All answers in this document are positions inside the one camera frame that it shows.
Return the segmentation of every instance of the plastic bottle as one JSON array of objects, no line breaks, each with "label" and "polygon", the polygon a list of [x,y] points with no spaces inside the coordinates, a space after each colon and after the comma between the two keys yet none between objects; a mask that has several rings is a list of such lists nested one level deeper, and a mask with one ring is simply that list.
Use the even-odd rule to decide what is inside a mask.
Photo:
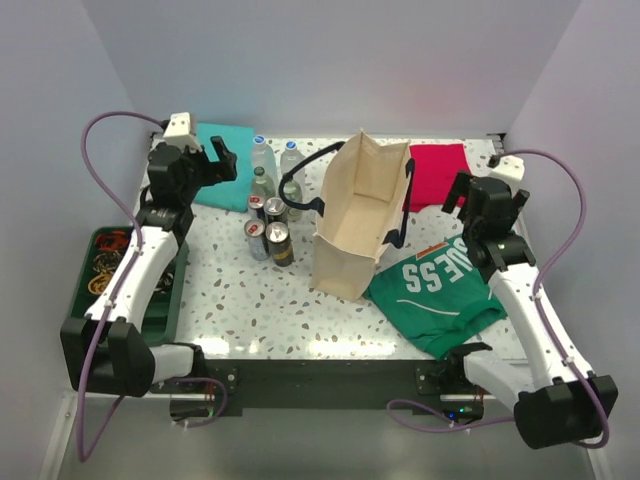
[{"label": "plastic bottle", "polygon": [[273,149],[262,135],[253,137],[253,148],[251,149],[251,166],[264,168],[265,173],[274,182],[278,181],[278,168],[276,167],[276,156]]},{"label": "plastic bottle", "polygon": [[[280,171],[282,172],[282,175],[293,169],[293,167],[298,165],[298,163],[300,163],[302,160],[304,160],[304,155],[302,155],[302,153],[300,153],[300,150],[298,150],[296,142],[287,142],[284,152],[282,152],[282,155],[280,155]],[[304,168],[296,172],[293,178],[296,182],[298,182],[302,197],[304,198]]]},{"label": "plastic bottle", "polygon": [[251,195],[262,195],[265,200],[276,196],[276,186],[271,177],[267,175],[263,167],[253,169],[251,180]]},{"label": "plastic bottle", "polygon": [[[291,200],[292,202],[302,202],[302,189],[300,185],[295,180],[291,180],[287,182],[284,186],[284,196],[287,200]],[[302,210],[298,210],[297,208],[288,207],[287,209],[287,218],[291,222],[296,222],[300,220],[302,216]]]}]

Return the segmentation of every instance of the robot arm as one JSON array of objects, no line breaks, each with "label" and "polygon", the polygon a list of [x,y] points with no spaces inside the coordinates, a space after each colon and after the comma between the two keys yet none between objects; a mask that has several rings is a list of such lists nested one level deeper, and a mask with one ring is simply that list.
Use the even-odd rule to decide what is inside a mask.
[{"label": "robot arm", "polygon": [[222,138],[212,137],[218,161],[210,162],[195,136],[195,121],[188,113],[174,114],[165,123],[164,143],[150,152],[148,158],[149,185],[136,215],[143,242],[134,268],[127,271],[137,249],[135,231],[105,292],[84,318],[68,319],[60,332],[69,378],[75,389],[89,339],[122,277],[124,283],[106,319],[105,341],[94,356],[87,391],[140,397],[154,383],[190,374],[197,376],[204,364],[199,346],[169,344],[149,348],[140,332],[155,286],[177,255],[193,222],[193,199],[203,186],[235,180],[237,157],[227,150]]},{"label": "robot arm", "polygon": [[[447,358],[448,377],[466,379],[491,392],[513,411],[516,426],[531,448],[543,448],[598,436],[602,429],[593,402],[554,344],[536,308],[535,258],[513,225],[529,198],[518,190],[524,174],[517,157],[494,157],[487,177],[460,172],[443,211],[452,213],[464,198],[458,218],[471,263],[504,306],[529,361],[531,375],[507,364],[485,344],[464,345]],[[553,333],[577,371],[611,412],[618,391],[610,376],[597,376],[564,330],[543,288],[536,293]]]}]

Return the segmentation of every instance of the terrazzo surface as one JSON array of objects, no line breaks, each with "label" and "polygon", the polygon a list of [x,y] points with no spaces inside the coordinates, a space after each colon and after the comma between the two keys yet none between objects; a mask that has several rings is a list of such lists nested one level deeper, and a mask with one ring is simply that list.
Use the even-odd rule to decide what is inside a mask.
[{"label": "terrazzo surface", "polygon": [[[294,140],[305,156],[343,138],[272,138],[276,156]],[[381,144],[400,138],[377,138]],[[489,139],[411,139],[412,144],[462,143],[472,173],[486,175],[494,153]],[[332,155],[306,169],[309,200],[321,187]],[[207,358],[234,359],[430,359],[402,338],[369,301],[351,303],[309,287],[315,214],[291,224],[295,263],[277,267],[249,255],[243,232],[248,214],[194,205],[187,236],[189,265],[176,341],[202,346]],[[431,206],[410,214],[405,247],[390,247],[379,270],[461,233],[455,216]],[[506,360],[525,354],[509,319],[496,322],[470,342],[482,340]]]}]

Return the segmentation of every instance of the turquoise towel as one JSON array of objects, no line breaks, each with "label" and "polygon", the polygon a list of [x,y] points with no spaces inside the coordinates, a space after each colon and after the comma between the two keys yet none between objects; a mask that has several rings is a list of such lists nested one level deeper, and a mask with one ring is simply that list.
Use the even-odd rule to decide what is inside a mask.
[{"label": "turquoise towel", "polygon": [[204,146],[209,160],[218,160],[216,151],[211,144],[211,137],[219,135],[227,148],[238,155],[236,167],[238,178],[234,182],[218,183],[212,187],[201,188],[196,195],[195,202],[208,207],[224,208],[236,212],[247,211],[247,197],[251,190],[251,148],[253,147],[253,128],[231,127],[227,125],[198,124],[198,141]]}]

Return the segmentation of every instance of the soda can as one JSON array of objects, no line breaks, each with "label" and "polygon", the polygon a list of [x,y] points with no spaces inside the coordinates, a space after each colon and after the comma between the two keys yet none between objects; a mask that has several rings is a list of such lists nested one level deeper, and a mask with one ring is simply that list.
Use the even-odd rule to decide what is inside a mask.
[{"label": "soda can", "polygon": [[267,216],[267,225],[273,222],[287,224],[287,205],[280,197],[271,197],[264,202],[264,213]]},{"label": "soda can", "polygon": [[249,210],[251,218],[259,218],[263,222],[266,221],[267,217],[264,214],[264,202],[265,199],[262,195],[249,195],[247,209]]},{"label": "soda can", "polygon": [[265,225],[259,218],[252,218],[244,224],[244,234],[247,236],[249,252],[253,258],[260,261],[269,258],[269,244],[264,233]]},{"label": "soda can", "polygon": [[289,227],[282,222],[273,222],[267,226],[269,253],[276,265],[287,267],[293,263],[293,243]]}]

